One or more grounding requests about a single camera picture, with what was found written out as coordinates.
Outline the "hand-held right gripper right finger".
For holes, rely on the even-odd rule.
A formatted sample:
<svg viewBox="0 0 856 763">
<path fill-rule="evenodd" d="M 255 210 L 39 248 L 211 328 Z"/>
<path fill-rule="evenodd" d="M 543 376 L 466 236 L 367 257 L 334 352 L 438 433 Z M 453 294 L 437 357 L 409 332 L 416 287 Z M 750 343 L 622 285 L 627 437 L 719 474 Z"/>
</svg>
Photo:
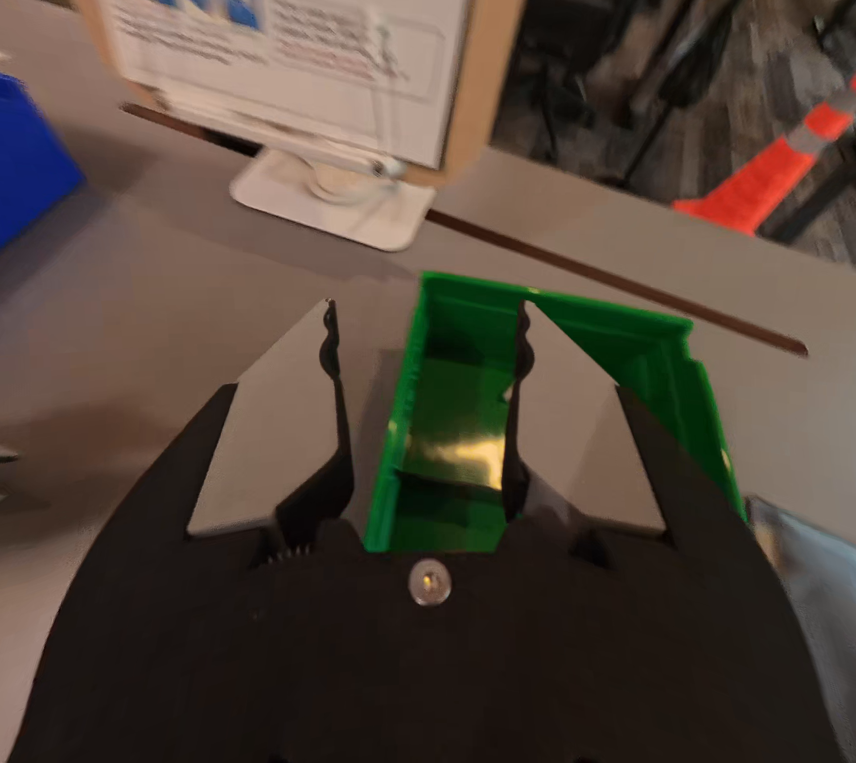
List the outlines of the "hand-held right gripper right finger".
<svg viewBox="0 0 856 763">
<path fill-rule="evenodd" d="M 616 381 L 532 301 L 515 328 L 501 493 L 508 522 L 554 536 L 610 526 L 661 536 L 666 524 Z"/>
</svg>

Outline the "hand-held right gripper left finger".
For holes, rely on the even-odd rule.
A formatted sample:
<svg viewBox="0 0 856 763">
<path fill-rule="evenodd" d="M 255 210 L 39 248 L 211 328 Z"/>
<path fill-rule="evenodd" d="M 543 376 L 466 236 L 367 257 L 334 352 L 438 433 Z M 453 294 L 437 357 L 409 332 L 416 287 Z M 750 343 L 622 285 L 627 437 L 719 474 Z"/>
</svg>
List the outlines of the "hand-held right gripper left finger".
<svg viewBox="0 0 856 763">
<path fill-rule="evenodd" d="M 312 545 L 354 493 L 337 304 L 323 299 L 241 374 L 187 533 Z"/>
</svg>

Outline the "green plastic bin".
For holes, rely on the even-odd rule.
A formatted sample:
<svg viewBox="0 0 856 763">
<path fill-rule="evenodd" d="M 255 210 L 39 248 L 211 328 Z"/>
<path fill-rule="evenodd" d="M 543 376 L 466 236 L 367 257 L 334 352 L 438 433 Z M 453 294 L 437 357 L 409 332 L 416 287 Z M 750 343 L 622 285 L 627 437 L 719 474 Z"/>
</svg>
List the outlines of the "green plastic bin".
<svg viewBox="0 0 856 763">
<path fill-rule="evenodd" d="M 533 301 L 683 445 L 744 522 L 690 319 L 519 285 L 424 272 L 363 545 L 489 553 L 506 527 L 501 477 L 522 301 Z"/>
</svg>

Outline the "blue plastic bin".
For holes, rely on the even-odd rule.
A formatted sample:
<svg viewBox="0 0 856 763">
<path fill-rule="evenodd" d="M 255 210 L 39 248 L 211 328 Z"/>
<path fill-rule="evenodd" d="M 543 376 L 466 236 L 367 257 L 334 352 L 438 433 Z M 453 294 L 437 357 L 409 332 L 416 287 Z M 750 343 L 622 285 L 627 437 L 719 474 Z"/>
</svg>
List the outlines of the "blue plastic bin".
<svg viewBox="0 0 856 763">
<path fill-rule="evenodd" d="M 1 75 L 1 247 L 85 181 L 45 115 L 16 78 Z"/>
</svg>

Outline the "silver foil bag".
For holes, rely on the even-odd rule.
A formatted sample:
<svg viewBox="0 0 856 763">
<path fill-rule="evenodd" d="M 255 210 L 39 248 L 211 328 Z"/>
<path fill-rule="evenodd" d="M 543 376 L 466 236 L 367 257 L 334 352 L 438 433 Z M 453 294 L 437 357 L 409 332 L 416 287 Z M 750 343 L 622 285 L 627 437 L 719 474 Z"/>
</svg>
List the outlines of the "silver foil bag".
<svg viewBox="0 0 856 763">
<path fill-rule="evenodd" d="M 841 657 L 854 657 L 854 544 L 760 497 L 748 497 L 745 507 L 807 638 Z"/>
</svg>

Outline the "orange traffic cone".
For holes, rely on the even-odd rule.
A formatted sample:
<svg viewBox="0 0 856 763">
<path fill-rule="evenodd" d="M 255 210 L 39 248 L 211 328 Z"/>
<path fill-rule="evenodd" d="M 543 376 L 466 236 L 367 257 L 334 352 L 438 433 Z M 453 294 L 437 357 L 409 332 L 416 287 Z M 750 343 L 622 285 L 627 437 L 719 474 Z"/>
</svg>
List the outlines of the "orange traffic cone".
<svg viewBox="0 0 856 763">
<path fill-rule="evenodd" d="M 763 222 L 840 140 L 855 117 L 855 76 L 813 107 L 799 126 L 777 138 L 707 195 L 671 209 L 744 235 Z"/>
</svg>

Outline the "printed instruction sheet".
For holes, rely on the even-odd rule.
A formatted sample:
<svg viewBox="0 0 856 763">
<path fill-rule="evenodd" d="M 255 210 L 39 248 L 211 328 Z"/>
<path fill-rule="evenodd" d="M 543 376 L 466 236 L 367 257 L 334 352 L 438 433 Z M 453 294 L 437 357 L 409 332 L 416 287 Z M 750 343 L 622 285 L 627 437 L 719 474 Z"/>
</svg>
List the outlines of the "printed instruction sheet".
<svg viewBox="0 0 856 763">
<path fill-rule="evenodd" d="M 99 0 L 121 76 L 431 169 L 471 0 Z"/>
</svg>

